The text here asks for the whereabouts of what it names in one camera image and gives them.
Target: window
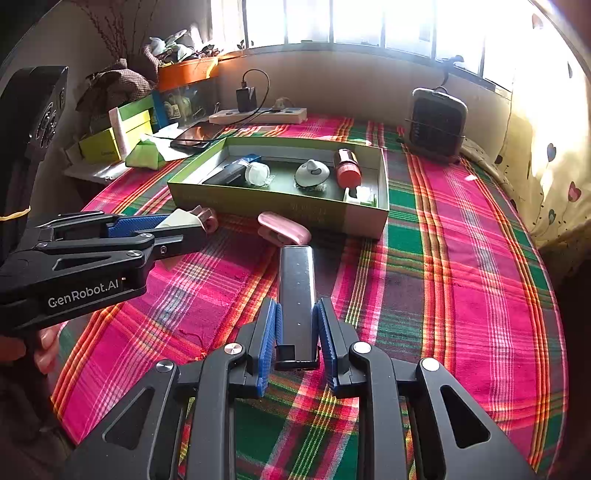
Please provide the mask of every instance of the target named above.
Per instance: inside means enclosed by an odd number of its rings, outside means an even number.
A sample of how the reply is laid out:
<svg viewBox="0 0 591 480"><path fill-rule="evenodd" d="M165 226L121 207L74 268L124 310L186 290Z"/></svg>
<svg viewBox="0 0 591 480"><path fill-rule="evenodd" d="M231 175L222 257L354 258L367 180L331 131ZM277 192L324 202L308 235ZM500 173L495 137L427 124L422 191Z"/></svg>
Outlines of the window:
<svg viewBox="0 0 591 480"><path fill-rule="evenodd" d="M355 44L374 53L410 53L423 63L462 55L458 73L508 90L515 70L511 45L531 29L528 0L246 0L242 5L250 47Z"/></svg>

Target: power strip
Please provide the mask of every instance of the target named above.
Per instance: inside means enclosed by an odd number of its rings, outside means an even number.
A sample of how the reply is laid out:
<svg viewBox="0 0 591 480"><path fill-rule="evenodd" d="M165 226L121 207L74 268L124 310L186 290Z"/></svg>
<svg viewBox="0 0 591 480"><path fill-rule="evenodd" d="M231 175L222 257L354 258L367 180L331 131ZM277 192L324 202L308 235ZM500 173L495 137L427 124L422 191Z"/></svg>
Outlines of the power strip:
<svg viewBox="0 0 591 480"><path fill-rule="evenodd" d="M244 120L252 112L239 112L237 109L222 110L209 116L209 122L217 125L227 125ZM305 108L284 108L279 112L258 113L246 120L249 124L300 124L308 118Z"/></svg>

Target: blue gripper pad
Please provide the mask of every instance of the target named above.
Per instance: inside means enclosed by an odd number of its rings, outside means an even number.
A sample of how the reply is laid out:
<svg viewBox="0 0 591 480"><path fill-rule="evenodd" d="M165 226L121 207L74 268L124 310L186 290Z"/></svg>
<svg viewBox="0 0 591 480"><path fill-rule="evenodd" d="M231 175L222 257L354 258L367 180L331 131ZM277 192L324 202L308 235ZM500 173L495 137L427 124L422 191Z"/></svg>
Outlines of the blue gripper pad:
<svg viewBox="0 0 591 480"><path fill-rule="evenodd" d="M318 318L318 336L320 337L320 349L324 358L324 372L326 373L326 382L331 390L337 388L337 358L335 345L330 335L328 318L321 302L314 305Z"/></svg>
<svg viewBox="0 0 591 480"><path fill-rule="evenodd" d="M138 215L133 217L122 217L109 227L109 238L121 238L131 236L137 230L148 230L166 219L168 215Z"/></svg>
<svg viewBox="0 0 591 480"><path fill-rule="evenodd" d="M271 308L265 319L265 333L262 337L261 351L258 355L258 373L256 377L256 392L259 398L265 395L265 389L269 383L269 372L271 371L271 362L273 357L273 347L275 346L275 319L277 316L278 305L275 300L271 300Z"/></svg>
<svg viewBox="0 0 591 480"><path fill-rule="evenodd" d="M281 303L277 304L275 310L275 340L277 341L277 345L283 344L283 308L281 307Z"/></svg>

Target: human hand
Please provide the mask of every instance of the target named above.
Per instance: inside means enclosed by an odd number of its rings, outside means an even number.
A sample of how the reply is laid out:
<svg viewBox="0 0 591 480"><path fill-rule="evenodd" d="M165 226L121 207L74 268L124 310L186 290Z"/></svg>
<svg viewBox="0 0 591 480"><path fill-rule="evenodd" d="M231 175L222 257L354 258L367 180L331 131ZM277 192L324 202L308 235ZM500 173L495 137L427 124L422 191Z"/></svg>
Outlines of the human hand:
<svg viewBox="0 0 591 480"><path fill-rule="evenodd" d="M56 357L60 351L60 325L54 325L37 332L39 347L33 358L42 374L48 374L56 366ZM25 343L18 338L0 336L0 363L14 362L27 353Z"/></svg>

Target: yellow rubber band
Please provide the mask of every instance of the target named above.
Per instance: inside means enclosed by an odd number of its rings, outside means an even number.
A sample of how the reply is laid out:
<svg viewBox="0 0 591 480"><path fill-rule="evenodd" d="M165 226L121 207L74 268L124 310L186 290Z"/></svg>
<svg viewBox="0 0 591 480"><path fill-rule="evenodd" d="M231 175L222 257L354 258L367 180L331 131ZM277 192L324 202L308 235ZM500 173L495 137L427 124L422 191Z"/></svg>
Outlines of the yellow rubber band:
<svg viewBox="0 0 591 480"><path fill-rule="evenodd" d="M31 211L31 207L29 207L26 210L23 210L22 212L14 212L12 215L8 215L7 217L0 217L0 222L6 222L8 220L14 220L15 218L25 216L30 211Z"/></svg>

